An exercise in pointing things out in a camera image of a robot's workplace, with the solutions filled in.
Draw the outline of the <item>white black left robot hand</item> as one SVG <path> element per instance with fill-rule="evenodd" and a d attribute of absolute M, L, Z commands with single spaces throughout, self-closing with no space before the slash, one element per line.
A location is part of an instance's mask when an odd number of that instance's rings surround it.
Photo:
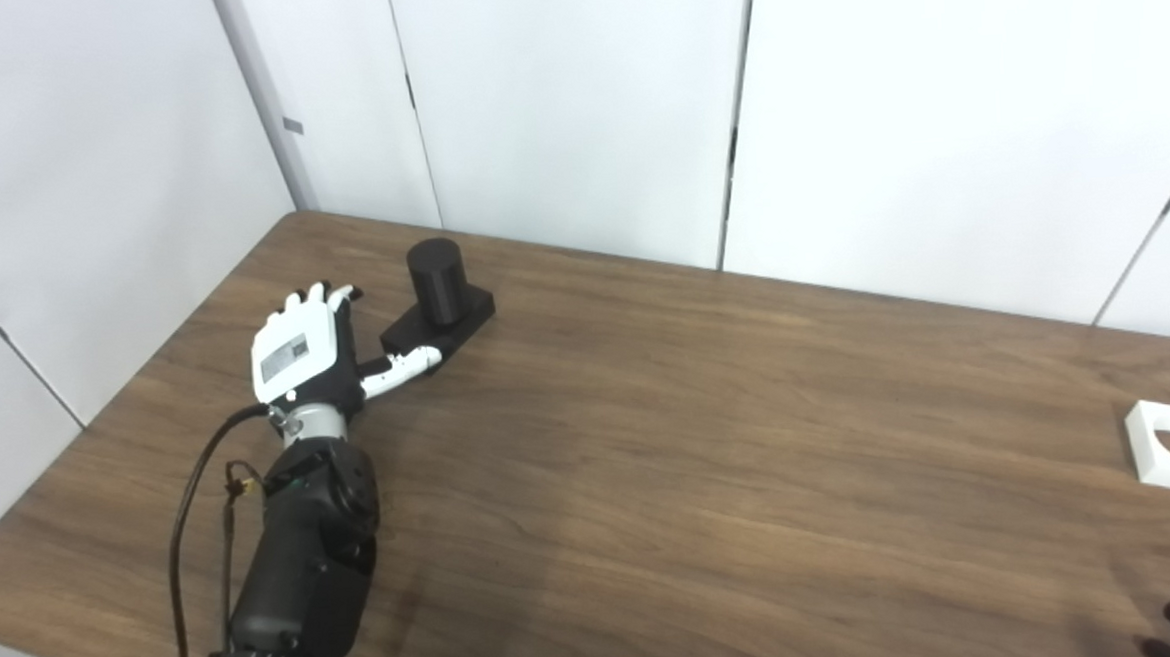
<path fill-rule="evenodd" d="M 352 306 L 362 290 L 326 281 L 287 295 L 252 343 L 252 381 L 259 402 L 296 412 L 330 404 L 355 414 L 365 401 L 395 390 L 443 364 L 435 346 L 359 362 Z"/>

